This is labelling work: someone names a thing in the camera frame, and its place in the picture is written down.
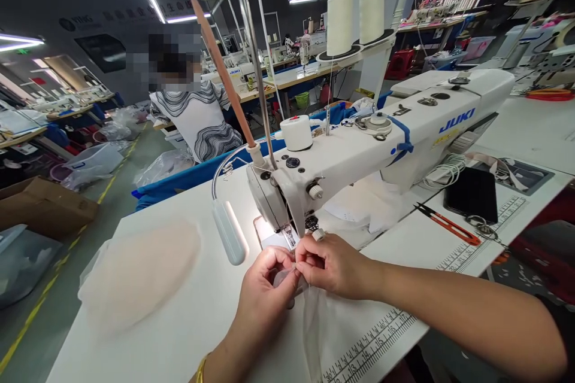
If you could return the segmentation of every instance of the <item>juki logo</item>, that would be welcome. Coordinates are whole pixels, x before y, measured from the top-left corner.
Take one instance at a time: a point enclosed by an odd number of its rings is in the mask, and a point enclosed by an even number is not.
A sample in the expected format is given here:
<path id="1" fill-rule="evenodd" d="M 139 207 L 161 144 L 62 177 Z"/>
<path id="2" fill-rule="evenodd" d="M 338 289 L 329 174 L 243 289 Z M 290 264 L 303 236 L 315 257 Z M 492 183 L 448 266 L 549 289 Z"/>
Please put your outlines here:
<path id="1" fill-rule="evenodd" d="M 475 114 L 475 108 L 473 108 L 472 110 L 467 111 L 466 113 L 460 114 L 457 116 L 457 118 L 452 118 L 451 120 L 449 120 L 447 122 L 447 124 L 445 126 L 443 126 L 439 132 L 443 133 L 446 130 L 451 129 L 452 127 L 456 126 L 457 124 L 459 124 L 462 121 L 468 120 L 469 118 L 471 118 L 473 116 L 473 114 Z"/>

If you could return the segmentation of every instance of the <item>sewing factory floor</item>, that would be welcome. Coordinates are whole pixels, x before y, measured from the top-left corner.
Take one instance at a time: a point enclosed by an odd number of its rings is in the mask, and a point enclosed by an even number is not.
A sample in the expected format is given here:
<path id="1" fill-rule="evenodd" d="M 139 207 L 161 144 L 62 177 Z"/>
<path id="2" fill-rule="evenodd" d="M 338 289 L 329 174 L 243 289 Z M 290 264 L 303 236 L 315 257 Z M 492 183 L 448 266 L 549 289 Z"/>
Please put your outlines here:
<path id="1" fill-rule="evenodd" d="M 112 237 L 120 219 L 134 211 L 136 199 L 130 193 L 134 189 L 132 182 L 136 173 L 151 164 L 159 154 L 173 148 L 164 140 L 163 133 L 155 131 L 149 123 L 124 165 L 116 172 L 116 178 L 100 205 L 97 219 L 81 234 L 41 306 L 37 307 L 38 301 L 54 278 L 54 269 L 47 271 L 30 295 L 0 311 L 0 355 L 4 359 L 0 364 L 0 383 L 46 381 L 80 308 L 77 297 L 80 274 L 102 243 Z M 84 195 L 98 200 L 109 181 L 95 183 Z M 76 237 L 72 235 L 65 243 L 60 251 L 61 256 L 66 255 L 68 245 Z M 29 316 L 35 311 L 37 314 L 30 322 Z M 29 325 L 22 334 L 26 320 Z M 10 349 L 15 349 L 11 358 Z"/>

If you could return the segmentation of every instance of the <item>black hair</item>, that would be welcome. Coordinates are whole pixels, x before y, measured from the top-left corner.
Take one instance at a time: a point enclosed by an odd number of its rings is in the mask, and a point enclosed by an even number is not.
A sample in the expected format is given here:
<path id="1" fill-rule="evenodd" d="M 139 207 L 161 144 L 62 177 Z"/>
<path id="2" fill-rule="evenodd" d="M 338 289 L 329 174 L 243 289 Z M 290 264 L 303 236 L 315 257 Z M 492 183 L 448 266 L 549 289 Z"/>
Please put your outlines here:
<path id="1" fill-rule="evenodd" d="M 178 74 L 180 78 L 186 78 L 188 62 L 201 61 L 199 53 L 179 53 L 177 44 L 170 43 L 164 35 L 157 34 L 149 36 L 149 60 L 155 65 L 156 72 Z"/>

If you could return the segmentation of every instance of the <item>wooden stick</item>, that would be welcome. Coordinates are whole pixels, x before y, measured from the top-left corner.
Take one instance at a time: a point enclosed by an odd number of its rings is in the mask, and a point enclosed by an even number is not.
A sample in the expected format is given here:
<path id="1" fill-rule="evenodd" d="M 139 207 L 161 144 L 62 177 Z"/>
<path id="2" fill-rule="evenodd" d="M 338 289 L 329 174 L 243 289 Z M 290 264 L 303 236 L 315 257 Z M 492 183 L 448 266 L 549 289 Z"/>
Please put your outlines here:
<path id="1" fill-rule="evenodd" d="M 202 10 L 202 7 L 199 5 L 198 0 L 191 0 L 191 1 L 193 11 L 198 17 L 198 23 L 201 25 L 202 31 L 204 33 L 205 44 L 208 47 L 211 59 L 216 64 L 217 73 L 220 75 L 220 78 L 222 79 L 223 86 L 226 89 L 226 93 L 228 94 L 228 99 L 232 104 L 232 108 L 234 109 L 235 116 L 237 117 L 238 122 L 240 123 L 240 127 L 241 130 L 244 132 L 244 136 L 246 137 L 247 145 L 250 148 L 253 148 L 256 146 L 256 142 L 253 140 L 252 131 L 250 130 L 250 126 L 247 124 L 244 111 L 241 109 L 240 97 L 238 96 L 238 93 L 236 93 L 235 91 L 235 87 L 232 84 L 231 78 L 229 77 L 228 69 L 223 62 L 220 50 L 217 48 L 214 33 L 210 27 L 208 20 L 204 16 L 204 11 Z"/>

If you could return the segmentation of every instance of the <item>yellow floor line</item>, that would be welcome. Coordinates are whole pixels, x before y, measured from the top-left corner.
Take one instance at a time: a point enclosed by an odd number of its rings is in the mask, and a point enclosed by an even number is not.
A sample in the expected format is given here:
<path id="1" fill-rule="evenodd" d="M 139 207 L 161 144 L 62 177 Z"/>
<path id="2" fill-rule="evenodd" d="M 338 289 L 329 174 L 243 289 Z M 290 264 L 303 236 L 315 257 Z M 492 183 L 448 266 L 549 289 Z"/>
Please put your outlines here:
<path id="1" fill-rule="evenodd" d="M 144 128 L 142 129 L 142 132 L 144 132 L 144 130 L 146 129 L 148 125 L 148 122 L 145 123 Z M 105 190 L 102 192 L 102 194 L 100 195 L 99 199 L 98 199 L 98 204 L 102 203 L 102 201 L 104 200 L 104 198 L 106 197 L 106 195 L 108 194 L 108 191 L 110 190 L 110 187 L 112 186 L 112 184 L 114 183 L 114 181 L 116 180 L 116 177 L 118 176 L 118 173 L 120 172 L 120 169 L 122 168 L 122 166 L 124 165 L 124 163 L 126 162 L 126 160 L 128 159 L 128 157 L 130 156 L 130 154 L 132 154 L 132 151 L 134 150 L 134 148 L 136 147 L 136 144 L 138 143 L 138 141 L 140 140 L 140 137 L 142 136 L 142 134 L 140 134 L 136 140 L 132 143 L 130 150 L 128 151 L 126 157 L 122 160 L 120 166 L 118 166 L 118 169 L 116 169 L 116 173 L 114 174 L 114 176 L 110 179 L 110 182 L 108 183 L 108 185 L 106 186 Z M 34 306 L 34 308 L 32 309 L 32 311 L 30 312 L 30 314 L 28 315 L 26 322 L 24 323 L 24 326 L 22 327 L 22 329 L 20 329 L 20 332 L 18 332 L 18 336 L 16 337 L 16 340 L 14 340 L 14 342 L 12 343 L 12 345 L 10 346 L 10 348 L 8 349 L 8 352 L 6 353 L 6 355 L 4 355 L 4 358 L 2 358 L 2 361 L 0 362 L 0 375 L 2 375 L 2 373 L 4 372 L 4 370 L 6 369 L 6 367 L 8 366 L 8 363 L 10 362 L 10 360 L 12 359 L 12 356 L 14 355 L 14 353 L 16 352 L 16 349 L 18 348 L 18 345 L 20 344 L 20 342 L 22 341 L 22 338 L 24 337 L 24 335 L 26 334 L 26 332 L 28 331 L 28 328 L 30 328 L 30 325 L 32 324 L 32 322 L 34 321 L 34 318 L 36 317 L 36 315 L 38 314 L 38 311 L 40 310 L 40 308 L 42 307 L 42 304 L 44 303 L 44 301 L 46 300 L 46 297 L 48 296 L 48 292 L 50 291 L 50 289 L 52 288 L 52 286 L 54 286 L 54 283 L 56 282 L 56 279 L 58 278 L 58 276 L 60 275 L 60 271 L 62 270 L 62 267 L 64 266 L 64 264 L 68 261 L 68 258 L 70 257 L 70 250 L 72 250 L 76 244 L 78 244 L 78 242 L 80 241 L 80 237 L 81 234 L 86 230 L 87 225 L 83 226 L 79 231 L 78 231 L 78 236 L 76 237 L 76 239 L 70 244 L 70 246 L 68 247 L 68 254 L 66 256 L 64 256 L 63 258 L 61 258 L 58 262 L 56 262 L 56 264 L 54 265 L 55 268 L 55 272 L 54 272 L 54 277 L 50 280 L 50 282 L 46 285 L 44 291 L 42 292 L 42 295 L 40 295 L 40 298 L 38 299 L 38 302 L 36 303 L 36 305 Z"/>

